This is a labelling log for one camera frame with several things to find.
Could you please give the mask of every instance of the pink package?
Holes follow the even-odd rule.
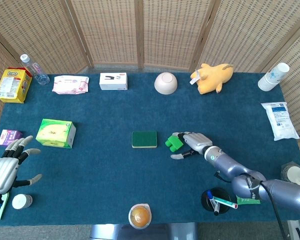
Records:
[[[89,77],[62,75],[54,77],[52,92],[57,94],[84,94],[88,92]]]
[[[16,139],[22,138],[22,133],[17,130],[7,130],[3,129],[0,135],[0,145],[8,146]]]

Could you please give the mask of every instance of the stuffed animal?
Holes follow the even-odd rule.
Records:
[[[227,63],[218,66],[209,66],[206,63],[202,63],[201,68],[193,72],[190,78],[197,78],[197,73],[199,73],[200,78],[196,81],[196,84],[198,84],[198,91],[200,94],[206,94],[214,90],[216,90],[217,93],[220,93],[222,84],[229,81],[234,73],[234,66]]]

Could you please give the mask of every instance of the gray floor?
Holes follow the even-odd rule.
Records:
[[[83,74],[111,72],[181,72],[174,69],[146,67],[139,70],[136,66],[99,65],[93,69],[84,69]],[[288,224],[284,222],[285,232]],[[89,237],[90,225],[48,225],[0,227],[0,240],[86,240]],[[278,240],[281,233],[278,223],[273,222],[224,222],[200,223],[199,239],[201,240]]]

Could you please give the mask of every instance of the table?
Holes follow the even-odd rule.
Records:
[[[173,132],[203,133],[224,152],[267,179],[280,178],[281,165],[295,161],[300,151],[295,139],[274,141],[260,103],[284,100],[279,86],[261,91],[262,73],[234,73],[219,94],[200,95],[190,85],[189,73],[174,73],[178,88],[161,95],[154,88],[159,73],[128,74],[128,90],[102,91],[99,74],[87,74],[89,92],[58,95],[33,82],[24,104],[7,103],[2,129],[36,136],[43,118],[73,121],[73,149],[42,146],[21,165],[18,179],[42,173],[33,186],[14,188],[0,225],[128,224],[134,204],[148,203],[152,223],[274,221],[270,202],[243,205],[215,217],[201,206],[203,191],[228,183],[214,177],[215,169],[201,155],[170,158],[165,140]],[[133,131],[157,131],[157,148],[132,148]],[[187,150],[182,147],[178,153]],[[33,196],[31,207],[15,210],[11,200],[19,193]],[[279,208],[282,220],[300,214]]]

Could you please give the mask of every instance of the robotic arm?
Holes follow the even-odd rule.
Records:
[[[16,139],[6,147],[2,157],[0,157],[0,207],[3,201],[2,195],[8,193],[12,187],[32,185],[38,182],[42,174],[36,175],[28,180],[16,180],[20,165],[31,154],[39,154],[41,151],[36,148],[30,148],[25,151],[24,147],[33,139],[33,136]]]
[[[183,159],[194,154],[204,155],[204,159],[225,175],[232,185],[233,192],[241,198],[270,201],[291,210],[300,212],[300,185],[277,179],[266,180],[258,171],[251,170],[238,163],[202,133],[175,132],[174,136],[183,138],[191,150],[173,154],[173,159]]]

